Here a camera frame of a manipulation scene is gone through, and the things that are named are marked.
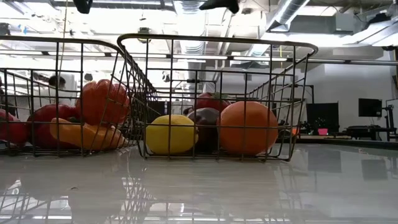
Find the ceiling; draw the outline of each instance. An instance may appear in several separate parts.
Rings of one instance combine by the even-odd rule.
[[[321,16],[331,17],[337,10],[347,8],[345,14],[354,12],[367,12],[371,9],[391,5],[392,1],[335,1],[335,0],[312,0],[305,7],[299,10],[300,16]],[[172,1],[127,1],[127,0],[94,0],[93,7],[89,14],[80,14],[71,1],[57,0],[26,0],[7,1],[0,0],[0,23],[8,23],[11,35],[24,35],[36,37],[68,37],[79,39],[98,39],[116,44],[116,39],[125,33],[136,33],[140,27],[149,27],[152,34],[178,35],[182,32],[189,35],[196,35],[198,25],[193,21],[182,21],[174,9]],[[264,33],[263,27],[266,24],[266,14],[278,8],[277,0],[242,0],[241,10],[232,15],[224,8],[205,11],[205,23],[203,24],[204,35],[209,37],[241,37],[259,39]],[[280,40],[281,35],[273,37],[268,34],[268,39]],[[382,55],[382,50],[375,47],[357,47],[354,50],[358,53],[346,56],[347,49],[340,49],[333,46],[336,42],[335,35],[311,34],[296,35],[295,41],[311,42],[320,47],[317,58],[355,58],[355,59],[376,59]],[[129,39],[123,42],[131,54],[145,53],[146,44],[140,43],[137,39]],[[84,52],[105,52],[114,53],[113,49],[101,45],[85,44]],[[204,54],[206,55],[231,55],[243,54],[249,50],[251,44],[223,44],[207,42]],[[152,40],[149,44],[150,54],[170,54],[170,42],[165,40]],[[56,52],[57,45],[48,42],[21,42],[0,40],[0,67],[21,67],[23,68],[55,68],[55,56],[53,55],[13,55],[2,54],[10,50]],[[59,50],[65,52],[79,52],[80,44],[65,44]],[[268,48],[265,52],[273,56],[292,57],[292,47],[280,46]],[[175,42],[174,54],[181,54],[180,42]],[[302,57],[308,53],[308,49],[297,48],[297,56]],[[63,67],[80,70],[80,57],[63,57]],[[98,74],[95,77],[103,78],[109,76],[113,71],[114,57],[86,57],[84,71]],[[145,70],[146,63],[137,59],[139,66]],[[289,63],[275,62],[274,67],[286,67]],[[202,67],[214,67],[214,62],[206,62]],[[151,59],[148,67],[170,67],[170,60]],[[187,67],[186,60],[174,61],[174,68]],[[123,69],[123,62],[118,62],[116,70]],[[162,81],[164,71],[151,71],[149,78],[155,86],[168,87],[168,83]],[[176,72],[181,79],[186,78],[183,72]]]

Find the metal wire basket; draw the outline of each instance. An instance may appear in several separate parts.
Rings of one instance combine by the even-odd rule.
[[[133,41],[134,39],[140,40],[140,43],[145,45],[144,53],[139,52],[141,55],[137,55],[134,51],[134,47],[131,43],[138,43]],[[155,45],[163,41],[167,43],[169,47],[168,53],[159,53],[156,49],[150,49],[150,45]],[[229,44],[243,44],[249,46],[265,45],[270,49],[278,46],[280,49],[288,48],[291,50],[291,55],[287,58],[275,57],[273,50],[269,52],[266,57],[239,57],[226,54],[226,51],[217,51],[215,54],[206,54],[205,50],[202,50],[201,55],[189,54],[189,50],[195,49],[194,47],[188,48],[190,43],[196,44],[200,47],[203,45],[207,46],[221,46]],[[151,80],[154,76],[155,71],[163,71],[162,74],[165,77],[164,81],[169,83],[167,88],[158,88],[154,92],[153,86],[149,86],[149,83],[144,83],[144,86],[139,85],[139,89],[144,92],[139,98],[147,107],[144,110],[140,121],[143,122],[142,130],[144,136],[142,144],[139,147],[142,157],[163,157],[163,158],[215,158],[215,159],[227,159],[227,158],[238,158],[238,159],[261,159],[263,161],[267,159],[273,160],[284,160],[290,161],[294,151],[294,145],[300,129],[300,118],[302,115],[302,108],[305,102],[304,92],[295,92],[297,85],[305,88],[306,77],[307,77],[307,63],[308,58],[314,55],[318,49],[316,46],[298,42],[280,42],[270,40],[257,40],[257,39],[239,39],[239,38],[219,38],[219,37],[190,37],[190,36],[177,36],[177,35],[145,35],[145,34],[124,34],[118,38],[118,45],[124,51],[126,58],[141,57],[145,62],[145,80]],[[163,62],[169,63],[168,67],[151,67],[150,61],[156,58],[157,60],[163,60]],[[176,67],[177,62],[181,59],[186,60],[187,67]],[[199,66],[189,66],[190,60],[202,60],[202,64]],[[225,63],[231,63],[235,61],[249,62],[247,66],[240,66],[243,69],[228,69],[225,67]],[[252,66],[253,61],[261,63],[261,69],[257,69],[255,72],[249,68]],[[288,66],[281,66],[279,72],[275,72],[276,63],[284,63]],[[298,75],[296,69],[301,68],[302,73]],[[184,78],[181,78],[180,74],[186,74]],[[239,82],[240,92],[231,91],[228,89],[228,80],[231,80],[234,75],[243,77],[244,80]],[[255,77],[261,85],[254,87],[248,83],[248,80]],[[200,100],[209,100],[200,96],[201,93],[206,91],[218,92],[219,95],[213,100],[216,100],[221,105],[224,100],[231,102],[243,101],[243,125],[229,125],[223,126],[220,120],[216,124],[175,124],[172,122],[171,114],[181,114],[183,110],[187,110],[190,106],[194,108],[194,120],[197,118],[197,103]],[[259,102],[268,108],[272,108],[273,113],[279,123],[278,126],[249,126],[246,124],[247,120],[247,104],[248,102]],[[159,105],[167,105],[167,109],[159,110]],[[167,123],[153,123],[153,120],[162,116],[169,115]],[[267,115],[267,121],[270,121],[270,113]],[[154,138],[149,136],[146,129],[150,126],[167,127],[168,131],[163,136]],[[173,151],[172,143],[172,129],[174,127],[193,127],[193,142],[192,148],[185,152]],[[216,141],[216,147],[210,150],[199,149],[197,144],[197,129],[200,128],[213,128],[218,133],[218,139]],[[241,130],[240,138],[243,136],[242,151],[241,153],[231,153],[223,147],[222,140],[220,140],[220,131],[224,129],[236,128]],[[262,136],[266,145],[268,146],[269,132],[268,130],[278,130],[277,144],[273,145],[269,149],[264,149],[262,153],[256,155],[247,155],[245,151],[249,150],[246,144],[248,136],[246,133],[252,129],[263,129],[266,130],[265,135]],[[166,141],[162,147],[163,153],[154,152],[149,149],[147,143]]]
[[[129,147],[141,138],[142,124],[137,121],[145,116],[144,91],[131,83],[145,83],[147,93],[154,90],[136,62],[124,58],[117,46],[44,37],[0,36],[0,41],[48,49],[0,50],[8,62],[0,65],[0,153],[84,156]],[[87,74],[88,63],[106,72]],[[51,75],[54,85],[49,85]],[[93,76],[100,79],[96,75],[103,80],[93,84]]]

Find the wire basket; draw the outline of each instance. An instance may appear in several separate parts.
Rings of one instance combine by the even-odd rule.
[[[1,153],[84,156],[133,146],[142,138],[137,121],[145,116],[140,101],[145,77],[117,46],[44,37],[0,36],[0,41],[48,49],[0,50],[7,57],[0,65]],[[86,65],[105,72],[86,73]],[[49,85],[51,76],[55,83]],[[146,87],[151,92],[150,83]]]
[[[166,53],[150,48],[151,45],[159,45],[162,42],[169,48]],[[144,52],[135,52],[134,46],[137,46],[137,43],[145,45],[141,47]],[[155,86],[156,92],[153,92],[153,85],[149,86],[148,83],[144,85],[144,94],[140,101],[144,102],[147,109],[143,114],[145,127],[142,130],[143,144],[139,148],[144,158],[238,158],[290,161],[297,134],[300,131],[300,119],[305,103],[304,92],[299,93],[295,91],[295,88],[298,85],[305,88],[308,58],[318,51],[316,46],[270,40],[146,34],[124,34],[118,38],[118,45],[124,54],[129,55],[126,58],[140,57],[144,61],[145,80],[155,80],[154,77],[156,74],[160,75],[160,71],[163,81],[168,83],[167,87]],[[229,45],[247,45],[246,48],[242,47],[243,49],[263,46],[265,50],[260,55],[263,55],[268,47],[272,50],[265,57],[245,57],[227,54]],[[291,54],[287,57],[276,57],[273,53],[274,47],[280,49],[280,56],[282,49],[291,51]],[[205,51],[211,48],[216,48],[217,51],[214,54],[206,54]],[[153,59],[161,60],[168,66],[151,67]],[[186,62],[186,66],[180,63],[181,60]],[[258,65],[259,69],[250,69],[254,64]],[[254,79],[256,83],[262,84],[253,86],[251,80]],[[236,88],[239,91],[232,90],[231,83],[239,85],[240,88]],[[203,96],[205,92],[210,92],[211,97]],[[199,106],[198,104],[203,100],[213,102],[213,106]],[[226,107],[225,101],[233,104]],[[257,112],[253,111],[253,106],[258,107],[253,102],[266,106],[266,109],[260,106],[259,111],[267,115],[265,120],[259,121],[260,124],[249,125],[249,123],[253,124],[253,119],[250,117]],[[193,117],[191,117],[193,122],[172,115],[182,114],[189,110],[189,107],[193,108]],[[203,107],[218,110],[218,117],[209,122],[211,124],[198,122],[201,118],[198,118],[197,109]],[[238,116],[237,108],[241,109],[240,116]],[[232,124],[234,116],[239,117],[237,118],[239,125]],[[265,125],[270,124],[270,121],[274,122],[275,119],[277,125]],[[216,140],[211,140],[214,143],[213,146],[200,148],[198,141],[201,140],[200,134],[206,132],[205,128],[213,130],[212,135],[216,136]],[[230,138],[226,138],[225,133],[233,134]]]

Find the orange bell pepper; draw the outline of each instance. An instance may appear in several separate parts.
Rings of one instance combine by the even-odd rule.
[[[56,139],[57,119],[53,118],[51,122],[52,124],[50,124],[50,133],[52,137]],[[80,124],[71,124],[71,122],[61,118],[59,118],[59,123],[60,142],[66,142],[74,146],[81,147]],[[91,145],[93,145],[92,150],[94,151],[116,149],[121,147],[123,142],[124,137],[114,126],[106,128],[102,126],[92,126],[86,123],[83,125],[83,149],[90,150]]]

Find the black monitor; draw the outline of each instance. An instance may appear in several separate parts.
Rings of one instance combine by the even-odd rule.
[[[358,101],[360,117],[381,117],[382,100],[359,99]]]

